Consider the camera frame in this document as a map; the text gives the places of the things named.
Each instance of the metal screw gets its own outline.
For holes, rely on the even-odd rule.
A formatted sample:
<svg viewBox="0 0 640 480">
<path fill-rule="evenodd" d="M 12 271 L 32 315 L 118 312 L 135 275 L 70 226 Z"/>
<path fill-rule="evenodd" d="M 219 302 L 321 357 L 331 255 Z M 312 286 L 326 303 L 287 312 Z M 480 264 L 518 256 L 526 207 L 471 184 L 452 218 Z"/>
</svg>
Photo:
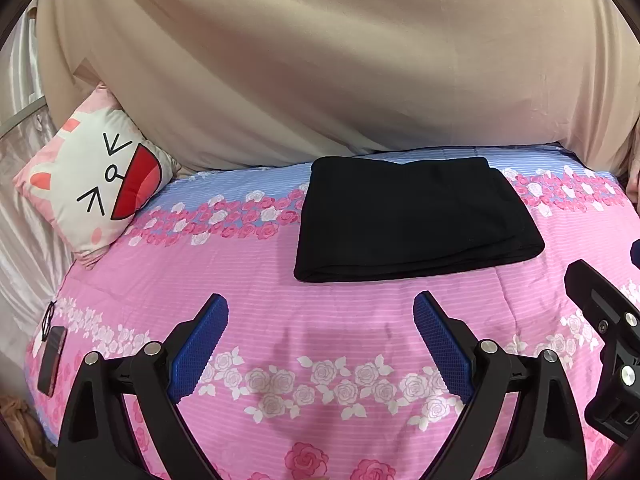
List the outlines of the metal screw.
<svg viewBox="0 0 640 480">
<path fill-rule="evenodd" d="M 553 350 L 543 350 L 542 357 L 545 358 L 545 361 L 549 361 L 550 363 L 555 363 L 558 361 L 558 354 L 556 354 Z"/>
<path fill-rule="evenodd" d="M 622 370 L 620 370 L 620 378 L 627 386 L 633 386 L 636 382 L 636 373 L 631 366 L 626 365 L 622 367 Z"/>
<path fill-rule="evenodd" d="M 636 326 L 638 324 L 638 320 L 636 319 L 636 316 L 634 316 L 631 312 L 627 312 L 625 314 L 625 319 L 630 326 Z"/>
<path fill-rule="evenodd" d="M 498 345 L 490 339 L 485 339 L 480 343 L 480 348 L 487 354 L 495 354 L 498 351 Z"/>
<path fill-rule="evenodd" d="M 84 356 L 84 362 L 87 363 L 88 365 L 93 365 L 98 362 L 99 358 L 100 358 L 100 354 L 98 354 L 98 352 L 89 352 L 87 355 Z"/>
<path fill-rule="evenodd" d="M 152 341 L 145 346 L 145 354 L 147 355 L 156 355 L 162 347 L 158 341 Z"/>
</svg>

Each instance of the black mount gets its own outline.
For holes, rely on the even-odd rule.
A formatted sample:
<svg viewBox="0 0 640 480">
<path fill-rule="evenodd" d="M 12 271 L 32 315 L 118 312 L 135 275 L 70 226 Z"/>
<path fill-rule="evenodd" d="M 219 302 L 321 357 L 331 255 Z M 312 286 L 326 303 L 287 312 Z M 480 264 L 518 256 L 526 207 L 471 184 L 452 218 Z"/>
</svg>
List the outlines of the black mount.
<svg viewBox="0 0 640 480">
<path fill-rule="evenodd" d="M 89 352 L 71 389 L 60 431 L 61 480 L 151 480 L 136 443 L 123 394 L 136 395 L 149 435 L 172 480 L 222 480 L 200 449 L 168 393 L 174 360 L 196 330 L 213 294 L 164 343 L 152 341 L 130 357 L 105 360 Z"/>
<path fill-rule="evenodd" d="M 601 479 L 640 475 L 640 313 L 617 288 L 583 260 L 564 275 L 566 294 L 604 341 L 602 373 L 584 412 L 587 423 L 622 447 Z"/>
<path fill-rule="evenodd" d="M 428 299 L 470 363 L 474 393 L 435 459 L 420 480 L 473 477 L 500 415 L 504 396 L 518 393 L 507 439 L 491 480 L 584 480 L 584 439 L 578 409 L 555 352 L 538 357 L 512 355 L 497 343 L 478 341 L 468 326 L 447 317 Z"/>
</svg>

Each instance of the cartoon cat face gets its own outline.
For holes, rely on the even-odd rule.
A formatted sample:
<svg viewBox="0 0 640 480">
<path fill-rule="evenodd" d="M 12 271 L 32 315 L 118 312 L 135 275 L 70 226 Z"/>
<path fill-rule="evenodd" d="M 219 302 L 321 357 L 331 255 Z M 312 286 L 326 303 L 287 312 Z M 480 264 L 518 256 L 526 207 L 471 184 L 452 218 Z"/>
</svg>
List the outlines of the cartoon cat face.
<svg viewBox="0 0 640 480">
<path fill-rule="evenodd" d="M 78 256 L 115 241 L 174 168 L 98 86 L 14 184 Z"/>
</svg>

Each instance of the beige fabric backdrop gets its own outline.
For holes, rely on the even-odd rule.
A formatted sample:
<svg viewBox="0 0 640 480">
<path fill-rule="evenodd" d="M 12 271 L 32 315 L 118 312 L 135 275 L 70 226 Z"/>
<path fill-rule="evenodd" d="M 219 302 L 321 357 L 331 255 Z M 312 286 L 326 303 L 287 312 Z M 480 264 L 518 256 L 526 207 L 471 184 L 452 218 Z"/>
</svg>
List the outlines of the beige fabric backdrop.
<svg viewBox="0 0 640 480">
<path fill-rule="evenodd" d="M 640 46 L 610 0 L 40 0 L 63 123 L 103 79 L 189 170 L 560 140 L 620 173 Z"/>
</svg>

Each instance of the red mouth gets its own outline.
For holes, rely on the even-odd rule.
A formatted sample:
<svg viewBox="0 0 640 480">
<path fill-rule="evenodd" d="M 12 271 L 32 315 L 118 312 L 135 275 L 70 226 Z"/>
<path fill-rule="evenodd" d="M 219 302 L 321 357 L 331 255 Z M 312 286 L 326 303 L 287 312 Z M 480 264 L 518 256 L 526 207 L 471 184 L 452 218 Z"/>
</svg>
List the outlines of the red mouth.
<svg viewBox="0 0 640 480">
<path fill-rule="evenodd" d="M 133 215 L 156 192 L 161 180 L 160 162 L 146 146 L 139 144 L 120 186 L 111 220 Z"/>
</svg>

